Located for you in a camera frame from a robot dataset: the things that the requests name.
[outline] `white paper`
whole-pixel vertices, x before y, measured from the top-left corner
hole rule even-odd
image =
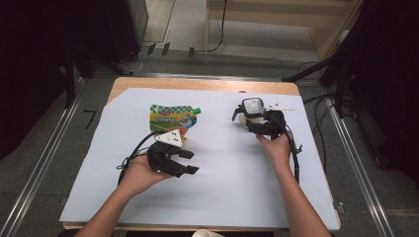
[[[231,121],[246,98],[261,98],[265,106],[281,103],[295,108],[284,115],[296,146],[302,144],[301,188],[327,228],[339,229],[300,96],[137,88],[105,106],[60,221],[87,222],[96,213],[117,187],[120,171],[116,167],[150,132],[149,108],[155,104],[201,108],[183,146],[195,156],[175,158],[200,170],[161,182],[135,197],[119,223],[288,228],[279,185],[262,146],[238,118]],[[152,143],[150,138],[143,147]]]

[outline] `finger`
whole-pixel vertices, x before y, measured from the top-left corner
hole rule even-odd
[[[137,162],[137,163],[143,163],[145,161],[147,161],[147,155],[143,154],[143,155],[137,155],[132,159],[132,162]]]
[[[265,145],[267,142],[269,142],[269,140],[267,138],[265,138],[265,136],[263,136],[261,134],[256,134],[256,138],[259,140],[259,142],[262,145]]]

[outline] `floor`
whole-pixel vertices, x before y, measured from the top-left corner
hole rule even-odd
[[[150,75],[144,73],[153,73],[154,76],[194,74],[278,81],[311,65],[310,63],[303,64],[304,62],[318,60],[306,29],[277,27],[275,31],[280,31],[281,34],[271,34],[273,26],[261,27],[237,23],[225,24],[223,46],[217,53],[189,57],[188,50],[191,46],[196,49],[204,46],[204,20],[200,11],[203,11],[205,2],[204,0],[176,1],[168,31],[166,34],[162,35],[160,32],[156,35],[161,39],[165,38],[165,42],[171,42],[171,49],[180,51],[171,51],[164,57],[158,52],[150,55],[143,53],[141,61],[135,58],[132,62],[125,64],[129,68],[138,68],[141,65],[138,71],[133,72],[133,76]],[[188,19],[196,19],[184,24],[188,16]],[[210,42],[215,45],[218,33],[217,22],[212,23],[211,30],[214,37]],[[252,31],[257,31],[257,36],[251,34]],[[79,104],[72,111],[71,120],[66,124],[66,130],[60,138],[60,143],[55,147],[52,157],[45,161],[49,168],[43,174],[42,182],[36,187],[37,194],[27,199],[30,205],[23,210],[23,218],[17,221],[19,228],[14,234],[1,233],[0,236],[56,236],[62,230],[62,225],[57,220],[89,149],[91,137],[99,123],[100,113],[117,77],[107,68],[97,66],[96,69],[94,79],[78,82]],[[321,73],[318,72],[297,83],[304,99],[324,93],[323,89],[318,86],[317,80],[320,76]],[[43,149],[48,145],[48,140],[63,115],[64,102],[65,93],[51,105],[49,111],[26,137],[22,146],[0,161],[0,179],[2,180],[0,226],[6,222],[17,197],[43,157]],[[326,106],[322,103],[321,110],[324,110]],[[314,125],[313,107],[312,104],[306,106],[311,125]],[[92,114],[86,111],[96,111],[97,114],[92,118]],[[417,225],[419,223],[419,192],[415,184],[397,170],[379,169],[357,122],[352,118],[345,118],[345,125],[351,133],[352,142],[357,148],[357,155],[368,174],[393,233],[385,235],[378,231],[377,223],[372,218],[366,202],[366,194],[360,188],[362,184],[354,172],[347,150],[345,150],[346,147],[341,141],[341,135],[333,117],[328,115],[322,129],[329,157],[327,179],[342,222],[342,228],[337,232],[337,236],[415,236],[419,232]],[[323,156],[318,135],[315,136],[315,140],[319,154]],[[115,236],[125,235],[124,232],[116,232]],[[279,232],[277,236],[288,236],[288,233]]]
[[[145,29],[145,42],[164,43],[172,20],[175,0],[146,0],[148,23]]]

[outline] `yellow packaging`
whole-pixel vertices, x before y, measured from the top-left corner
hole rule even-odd
[[[150,130],[179,129],[182,138],[189,128],[197,123],[197,114],[201,109],[192,109],[190,106],[163,107],[152,105],[150,107]]]

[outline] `person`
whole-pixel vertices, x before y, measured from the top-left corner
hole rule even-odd
[[[256,138],[264,147],[277,175],[291,235],[293,237],[332,236],[293,176],[290,167],[291,149],[287,136],[282,134],[275,140],[269,140],[262,135],[256,135]],[[75,236],[111,236],[131,198],[154,184],[170,178],[171,176],[165,173],[151,171],[146,155],[135,157],[118,187]]]

